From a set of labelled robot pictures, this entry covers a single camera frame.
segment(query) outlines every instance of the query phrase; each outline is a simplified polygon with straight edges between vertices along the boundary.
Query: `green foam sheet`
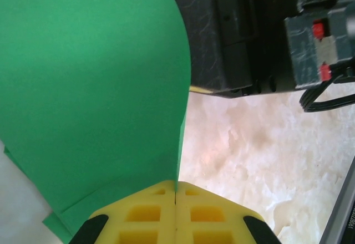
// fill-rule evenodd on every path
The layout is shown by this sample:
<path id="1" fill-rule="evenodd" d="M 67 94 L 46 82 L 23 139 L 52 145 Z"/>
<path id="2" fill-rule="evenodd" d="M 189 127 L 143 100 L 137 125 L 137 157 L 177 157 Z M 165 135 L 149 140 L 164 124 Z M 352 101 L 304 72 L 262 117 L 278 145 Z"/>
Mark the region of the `green foam sheet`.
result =
<path id="1" fill-rule="evenodd" d="M 190 52 L 174 0 L 0 0 L 0 73 L 0 138 L 64 243 L 177 179 Z"/>

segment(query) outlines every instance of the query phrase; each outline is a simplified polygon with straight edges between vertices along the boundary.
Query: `red switch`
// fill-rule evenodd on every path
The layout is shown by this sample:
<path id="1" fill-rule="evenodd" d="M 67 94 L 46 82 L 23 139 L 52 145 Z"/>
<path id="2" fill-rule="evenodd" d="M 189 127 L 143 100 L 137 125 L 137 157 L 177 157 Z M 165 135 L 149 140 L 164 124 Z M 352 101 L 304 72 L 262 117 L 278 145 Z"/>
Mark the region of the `red switch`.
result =
<path id="1" fill-rule="evenodd" d="M 321 40 L 324 38 L 325 33 L 324 33 L 324 25 L 321 20 L 314 21 L 313 23 L 313 35 L 318 39 Z"/>
<path id="2" fill-rule="evenodd" d="M 319 70 L 323 82 L 326 82 L 327 80 L 330 80 L 332 78 L 331 67 L 329 65 L 324 63 L 321 65 Z"/>

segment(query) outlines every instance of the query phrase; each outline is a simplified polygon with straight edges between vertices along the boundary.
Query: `black rubber edge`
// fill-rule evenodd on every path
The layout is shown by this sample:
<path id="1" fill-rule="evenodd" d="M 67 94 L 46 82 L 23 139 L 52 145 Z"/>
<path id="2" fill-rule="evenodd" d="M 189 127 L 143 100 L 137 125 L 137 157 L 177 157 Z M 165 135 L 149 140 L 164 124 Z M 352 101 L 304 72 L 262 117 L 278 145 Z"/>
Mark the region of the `black rubber edge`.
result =
<path id="1" fill-rule="evenodd" d="M 69 244 L 95 244 L 108 219 L 107 215 L 98 215 L 87 220 Z"/>
<path id="2" fill-rule="evenodd" d="M 245 216 L 243 220 L 256 244 L 281 244 L 267 223 L 252 216 Z"/>

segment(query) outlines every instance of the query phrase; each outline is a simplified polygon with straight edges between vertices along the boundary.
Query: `black wire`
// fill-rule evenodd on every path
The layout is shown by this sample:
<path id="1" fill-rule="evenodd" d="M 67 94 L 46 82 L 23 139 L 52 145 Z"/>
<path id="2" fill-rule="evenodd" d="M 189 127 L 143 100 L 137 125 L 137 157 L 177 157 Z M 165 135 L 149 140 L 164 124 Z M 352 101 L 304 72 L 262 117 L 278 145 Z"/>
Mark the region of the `black wire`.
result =
<path id="1" fill-rule="evenodd" d="M 319 111 L 328 111 L 347 105 L 355 104 L 355 94 L 340 97 L 337 99 L 324 101 L 324 102 L 315 102 L 317 98 L 332 84 L 343 76 L 343 73 L 333 73 L 332 78 L 326 82 L 323 82 L 320 86 L 314 89 L 308 89 L 300 98 L 300 104 L 305 112 L 319 112 Z"/>

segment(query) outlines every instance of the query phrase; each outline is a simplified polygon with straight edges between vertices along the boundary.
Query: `white marble surface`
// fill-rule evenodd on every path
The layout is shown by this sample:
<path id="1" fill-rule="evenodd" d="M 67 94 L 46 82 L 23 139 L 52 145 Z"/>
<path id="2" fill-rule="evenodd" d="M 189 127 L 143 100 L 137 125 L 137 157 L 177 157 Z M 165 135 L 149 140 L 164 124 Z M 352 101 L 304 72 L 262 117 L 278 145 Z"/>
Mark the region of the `white marble surface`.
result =
<path id="1" fill-rule="evenodd" d="M 324 99 L 354 89 L 330 87 Z M 180 180 L 259 212 L 284 244 L 319 241 L 354 157 L 355 106 L 304 114 L 300 96 L 190 94 L 180 171 Z M 0 152 L 0 243 L 60 244 L 41 224 L 49 213 Z"/>

